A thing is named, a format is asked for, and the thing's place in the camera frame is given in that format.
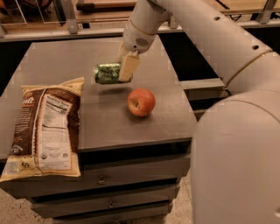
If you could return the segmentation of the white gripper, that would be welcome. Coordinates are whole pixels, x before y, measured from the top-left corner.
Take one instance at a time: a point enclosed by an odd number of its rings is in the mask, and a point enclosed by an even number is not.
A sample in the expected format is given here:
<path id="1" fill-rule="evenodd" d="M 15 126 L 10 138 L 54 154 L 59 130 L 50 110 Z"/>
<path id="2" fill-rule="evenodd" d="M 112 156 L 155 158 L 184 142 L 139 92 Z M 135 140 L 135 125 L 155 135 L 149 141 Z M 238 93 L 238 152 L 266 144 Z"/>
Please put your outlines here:
<path id="1" fill-rule="evenodd" d="M 138 55 L 127 55 L 128 52 L 147 52 L 154 42 L 156 35 L 150 35 L 140 31 L 129 19 L 122 36 L 123 42 L 120 44 L 117 54 L 117 61 L 122 62 L 118 80 L 120 82 L 129 82 L 140 64 L 140 59 Z"/>

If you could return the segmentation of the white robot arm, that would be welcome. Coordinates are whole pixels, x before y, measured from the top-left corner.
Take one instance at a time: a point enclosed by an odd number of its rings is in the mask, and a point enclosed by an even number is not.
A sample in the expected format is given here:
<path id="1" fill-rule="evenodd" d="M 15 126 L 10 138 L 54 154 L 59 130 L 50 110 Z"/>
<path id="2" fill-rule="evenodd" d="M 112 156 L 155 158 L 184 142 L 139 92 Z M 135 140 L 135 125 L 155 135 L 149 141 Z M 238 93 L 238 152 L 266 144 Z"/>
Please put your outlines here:
<path id="1" fill-rule="evenodd" d="M 137 0 L 124 49 L 147 52 L 168 18 L 230 93 L 193 133 L 193 224 L 280 224 L 280 55 L 204 0 Z"/>

